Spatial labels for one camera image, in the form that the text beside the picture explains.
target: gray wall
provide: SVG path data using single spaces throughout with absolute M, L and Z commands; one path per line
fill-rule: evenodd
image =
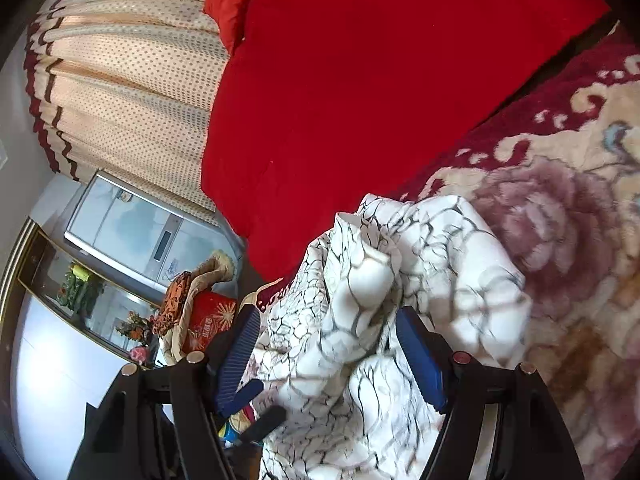
M 22 69 L 26 37 L 20 37 L 0 72 L 0 141 L 7 162 L 0 169 L 0 270 L 39 195 L 53 177 L 33 133 Z

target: polka dot curtain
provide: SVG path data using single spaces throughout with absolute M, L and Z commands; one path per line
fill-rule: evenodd
M 228 56 L 203 2 L 44 2 L 25 68 L 53 171 L 86 182 L 104 169 L 214 222 L 200 160 Z

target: curtain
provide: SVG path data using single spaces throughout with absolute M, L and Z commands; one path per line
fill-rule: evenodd
M 228 59 L 204 0 L 47 0 L 28 30 L 34 132 L 51 169 L 104 169 L 206 221 L 210 108 Z

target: beige curtain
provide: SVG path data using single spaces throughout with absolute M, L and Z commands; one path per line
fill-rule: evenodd
M 214 222 L 200 190 L 225 67 L 204 0 L 47 0 L 28 31 L 34 130 L 53 171 L 105 169 Z

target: ribbed blue pad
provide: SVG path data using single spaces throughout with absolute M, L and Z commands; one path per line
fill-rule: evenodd
M 253 305 L 246 305 L 244 308 L 252 308 L 254 311 L 249 316 L 242 327 L 236 340 L 231 345 L 225 360 L 218 371 L 218 392 L 216 394 L 216 406 L 219 410 L 234 400 L 236 390 L 242 374 L 249 362 L 251 352 L 254 350 L 255 342 L 260 333 L 260 313 Z
M 255 396 L 264 390 L 264 384 L 260 379 L 251 379 L 247 384 L 238 390 L 233 400 L 222 406 L 220 415 L 227 418 L 242 410 Z
M 442 370 L 434 361 L 426 342 L 414 325 L 415 319 L 422 324 L 410 306 L 398 310 L 396 314 L 398 341 L 411 367 L 411 372 L 414 374 L 415 381 L 418 383 L 422 398 L 440 412 L 447 403 L 442 384 Z

